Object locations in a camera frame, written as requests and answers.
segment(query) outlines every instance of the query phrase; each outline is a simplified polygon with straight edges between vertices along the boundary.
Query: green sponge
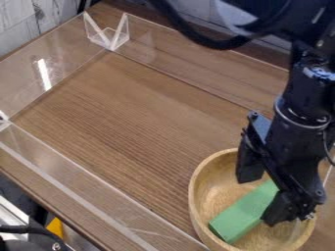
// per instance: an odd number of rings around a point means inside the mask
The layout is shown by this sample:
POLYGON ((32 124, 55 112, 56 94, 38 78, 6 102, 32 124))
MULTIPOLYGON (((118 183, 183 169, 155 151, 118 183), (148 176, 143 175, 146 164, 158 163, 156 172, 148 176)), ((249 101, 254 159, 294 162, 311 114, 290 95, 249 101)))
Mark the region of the green sponge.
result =
POLYGON ((210 222, 210 230, 228 244, 234 244, 261 224, 261 217, 278 191, 277 184, 269 180, 210 222))

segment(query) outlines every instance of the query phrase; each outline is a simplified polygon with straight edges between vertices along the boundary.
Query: bamboo bowl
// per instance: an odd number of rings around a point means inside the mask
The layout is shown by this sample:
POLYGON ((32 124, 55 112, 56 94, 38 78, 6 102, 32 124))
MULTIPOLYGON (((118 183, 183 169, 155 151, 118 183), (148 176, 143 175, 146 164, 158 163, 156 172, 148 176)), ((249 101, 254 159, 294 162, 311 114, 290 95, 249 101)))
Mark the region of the bamboo bowl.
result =
POLYGON ((307 242, 315 220, 282 223, 275 227, 261 224, 231 246, 208 229, 208 222, 231 204, 269 179, 238 184, 235 180, 236 149, 222 151, 199 165, 188 187, 190 216, 196 233, 212 251, 294 251, 307 242))

